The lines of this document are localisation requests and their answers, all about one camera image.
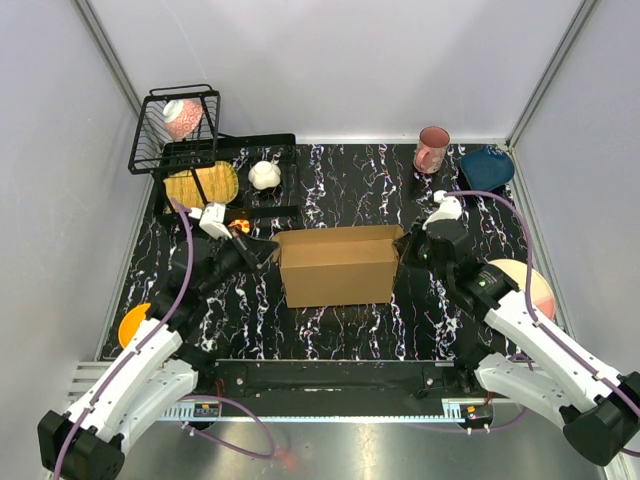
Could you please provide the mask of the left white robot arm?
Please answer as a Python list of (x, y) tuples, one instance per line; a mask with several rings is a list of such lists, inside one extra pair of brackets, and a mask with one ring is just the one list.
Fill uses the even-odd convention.
[(114, 479), (169, 407), (191, 394), (221, 392), (214, 359), (187, 343), (200, 324), (197, 313), (221, 285), (261, 268), (277, 248), (238, 229), (219, 247), (188, 235), (119, 356), (65, 412), (48, 411), (39, 421), (43, 467), (56, 479)]

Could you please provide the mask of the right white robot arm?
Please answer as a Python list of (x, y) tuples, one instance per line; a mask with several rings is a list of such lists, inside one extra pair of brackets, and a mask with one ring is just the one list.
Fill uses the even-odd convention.
[(430, 270), (454, 303), (522, 348), (535, 364), (519, 367), (479, 347), (454, 371), (466, 396), (482, 390), (546, 418), (583, 458), (606, 466), (639, 432), (639, 374), (623, 375), (568, 336), (497, 265), (477, 259), (462, 223), (417, 224), (395, 240), (400, 263)]

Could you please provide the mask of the brown cardboard box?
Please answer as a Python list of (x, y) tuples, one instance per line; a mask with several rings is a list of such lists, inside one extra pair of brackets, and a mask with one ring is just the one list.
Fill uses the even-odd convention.
[(299, 229), (276, 234), (290, 308), (388, 304), (398, 269), (399, 225)]

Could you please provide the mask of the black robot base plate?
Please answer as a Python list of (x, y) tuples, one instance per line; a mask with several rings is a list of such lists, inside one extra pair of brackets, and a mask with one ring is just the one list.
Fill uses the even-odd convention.
[(220, 393), (263, 418), (426, 417), (444, 400), (483, 403), (487, 392), (451, 362), (219, 360), (198, 393)]

